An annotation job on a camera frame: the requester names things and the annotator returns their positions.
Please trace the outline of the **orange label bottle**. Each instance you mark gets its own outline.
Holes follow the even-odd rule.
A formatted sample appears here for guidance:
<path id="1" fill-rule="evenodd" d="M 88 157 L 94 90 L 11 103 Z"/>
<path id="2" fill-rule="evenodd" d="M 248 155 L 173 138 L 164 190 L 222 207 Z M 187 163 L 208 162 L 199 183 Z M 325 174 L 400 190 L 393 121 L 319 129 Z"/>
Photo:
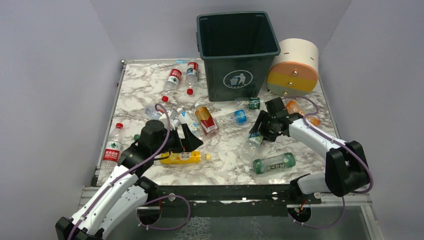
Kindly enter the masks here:
<path id="1" fill-rule="evenodd" d="M 294 100 L 289 100 L 286 104 L 285 104 L 285 107 L 286 107 L 286 109 L 287 109 L 287 111 L 288 111 L 288 113 L 289 114 L 293 114 L 293 113 L 299 113 L 300 115 L 302 115 L 302 116 L 305 116 L 305 112 L 304 112 L 304 110 L 298 105 L 298 103 L 296 102 L 296 101 L 294 101 Z M 309 116 L 307 116 L 306 117 L 306 119 L 311 123 L 311 124 L 313 124 L 314 126 L 318 126 L 320 123 L 321 123 L 321 121 L 318 119 L 318 118 L 316 118 L 315 116 L 313 116 L 313 115 L 309 115 Z"/>

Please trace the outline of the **clear bottle blue-green label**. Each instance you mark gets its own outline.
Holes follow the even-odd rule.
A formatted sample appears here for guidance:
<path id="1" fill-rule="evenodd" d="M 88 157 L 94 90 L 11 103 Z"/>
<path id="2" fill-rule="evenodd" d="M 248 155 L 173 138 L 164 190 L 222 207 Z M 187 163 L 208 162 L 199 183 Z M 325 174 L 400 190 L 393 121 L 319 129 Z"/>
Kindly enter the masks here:
<path id="1" fill-rule="evenodd" d="M 240 156 L 246 161 L 251 161 L 256 156 L 264 136 L 259 132 L 251 133 L 240 150 Z"/>

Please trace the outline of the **green tea bottle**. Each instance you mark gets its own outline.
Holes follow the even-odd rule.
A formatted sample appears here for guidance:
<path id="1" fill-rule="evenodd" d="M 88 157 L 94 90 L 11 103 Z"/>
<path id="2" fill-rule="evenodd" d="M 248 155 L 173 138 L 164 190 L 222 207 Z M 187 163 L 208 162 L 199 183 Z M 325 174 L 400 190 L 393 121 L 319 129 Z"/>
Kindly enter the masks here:
<path id="1" fill-rule="evenodd" d="M 245 165 L 242 169 L 249 173 L 262 175 L 269 172 L 282 171 L 296 165 L 296 159 L 291 152 L 283 153 L 267 158 L 255 159 L 251 164 Z"/>

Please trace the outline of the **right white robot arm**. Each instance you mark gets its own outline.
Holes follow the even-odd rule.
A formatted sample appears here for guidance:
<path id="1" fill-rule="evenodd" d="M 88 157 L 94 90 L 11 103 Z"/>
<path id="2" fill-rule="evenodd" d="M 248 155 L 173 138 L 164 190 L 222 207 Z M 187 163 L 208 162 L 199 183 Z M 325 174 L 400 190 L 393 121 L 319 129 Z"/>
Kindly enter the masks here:
<path id="1" fill-rule="evenodd" d="M 349 193 L 367 193 L 374 186 L 374 178 L 359 142 L 334 138 L 316 128 L 299 113 L 262 110 L 249 132 L 260 133 L 270 142 L 281 135 L 291 137 L 323 158 L 322 173 L 307 174 L 290 182 L 298 195 L 332 193 L 343 197 Z"/>

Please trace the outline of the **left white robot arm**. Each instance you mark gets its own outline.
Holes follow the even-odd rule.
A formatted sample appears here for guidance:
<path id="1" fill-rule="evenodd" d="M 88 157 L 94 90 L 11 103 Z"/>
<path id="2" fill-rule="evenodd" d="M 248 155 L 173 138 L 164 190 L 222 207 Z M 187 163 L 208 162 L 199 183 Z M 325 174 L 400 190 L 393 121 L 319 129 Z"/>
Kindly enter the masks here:
<path id="1" fill-rule="evenodd" d="M 171 194 L 158 195 L 158 185 L 144 176 L 162 153 L 189 153 L 203 145 L 203 141 L 182 124 L 184 136 L 172 126 L 167 112 L 166 123 L 149 120 L 139 137 L 124 150 L 105 183 L 72 217 L 61 217 L 55 224 L 59 240 L 103 240 L 125 217 L 137 207 L 163 209 L 163 200 Z"/>

